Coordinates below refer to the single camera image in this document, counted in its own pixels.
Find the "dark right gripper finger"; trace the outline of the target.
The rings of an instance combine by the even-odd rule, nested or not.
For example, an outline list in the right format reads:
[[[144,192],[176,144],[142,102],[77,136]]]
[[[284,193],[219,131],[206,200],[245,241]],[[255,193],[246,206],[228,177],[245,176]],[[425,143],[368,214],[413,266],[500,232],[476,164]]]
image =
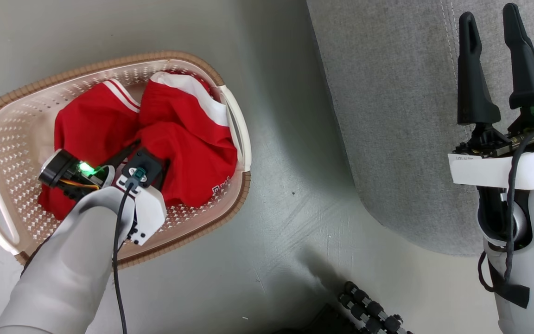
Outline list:
[[[458,109],[457,123],[494,124],[501,120],[498,106],[492,102],[481,65],[483,45],[475,17],[462,13],[458,19]]]
[[[511,109],[534,107],[534,46],[527,35],[519,7],[507,3],[502,9],[504,40],[510,50],[513,92]]]

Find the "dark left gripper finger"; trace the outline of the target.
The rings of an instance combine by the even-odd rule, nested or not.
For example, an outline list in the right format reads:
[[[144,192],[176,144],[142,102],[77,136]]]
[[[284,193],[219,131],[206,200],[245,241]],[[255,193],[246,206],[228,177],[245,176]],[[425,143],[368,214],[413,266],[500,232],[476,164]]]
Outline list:
[[[106,160],[105,165],[117,168],[120,164],[124,163],[124,161],[132,154],[132,152],[138,146],[139,144],[137,142],[132,142],[128,144],[121,151],[117,152],[117,154],[113,155],[108,160]]]

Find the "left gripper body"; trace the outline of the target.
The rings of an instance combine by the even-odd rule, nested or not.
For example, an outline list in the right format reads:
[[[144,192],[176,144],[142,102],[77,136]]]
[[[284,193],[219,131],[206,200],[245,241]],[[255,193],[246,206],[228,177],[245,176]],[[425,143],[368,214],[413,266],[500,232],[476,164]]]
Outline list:
[[[143,245],[164,224],[167,209],[160,190],[152,186],[136,186],[133,180],[121,175],[123,167],[138,150],[114,168],[106,165],[91,167],[66,150],[59,149],[43,164],[39,180],[45,186],[61,190],[66,198],[76,202],[85,197],[92,200],[91,193],[101,190],[99,198],[110,203],[115,211],[119,210],[125,195],[127,199],[123,211],[118,212],[121,216],[118,244],[130,240]]]

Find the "red jersey with white band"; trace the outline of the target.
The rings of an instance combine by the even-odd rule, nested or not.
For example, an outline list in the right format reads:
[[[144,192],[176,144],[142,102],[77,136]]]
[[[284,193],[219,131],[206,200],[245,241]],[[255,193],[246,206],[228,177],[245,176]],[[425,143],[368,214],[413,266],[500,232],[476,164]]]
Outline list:
[[[238,151],[225,104],[194,76],[159,71],[148,81],[136,139],[166,164],[166,205],[204,205],[235,173]]]

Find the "cream perforated laundry basket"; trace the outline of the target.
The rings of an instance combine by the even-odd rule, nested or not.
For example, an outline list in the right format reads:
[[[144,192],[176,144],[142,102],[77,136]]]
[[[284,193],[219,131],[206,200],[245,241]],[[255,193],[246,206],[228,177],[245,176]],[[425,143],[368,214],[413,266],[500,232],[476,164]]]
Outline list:
[[[170,206],[165,224],[143,245],[127,241],[119,269],[146,262],[216,230],[242,208],[251,187],[252,151],[243,112],[220,74],[184,51],[155,51],[106,60],[47,77],[0,96],[0,247],[25,264],[59,222],[38,204],[40,157],[49,152],[54,120],[63,107],[93,85],[120,82],[139,98],[158,71],[189,74],[208,83],[229,110],[239,164],[230,182],[198,208]]]

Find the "grey fabric sofa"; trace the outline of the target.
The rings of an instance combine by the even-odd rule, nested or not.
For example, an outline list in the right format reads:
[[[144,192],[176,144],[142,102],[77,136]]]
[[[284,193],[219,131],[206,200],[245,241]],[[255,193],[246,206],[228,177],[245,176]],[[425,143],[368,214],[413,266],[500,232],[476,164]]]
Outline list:
[[[503,6],[517,4],[534,45],[534,0],[307,0],[358,196],[382,226],[450,256],[483,249],[477,191],[453,183],[458,18],[473,13],[481,64],[505,133],[519,116]]]

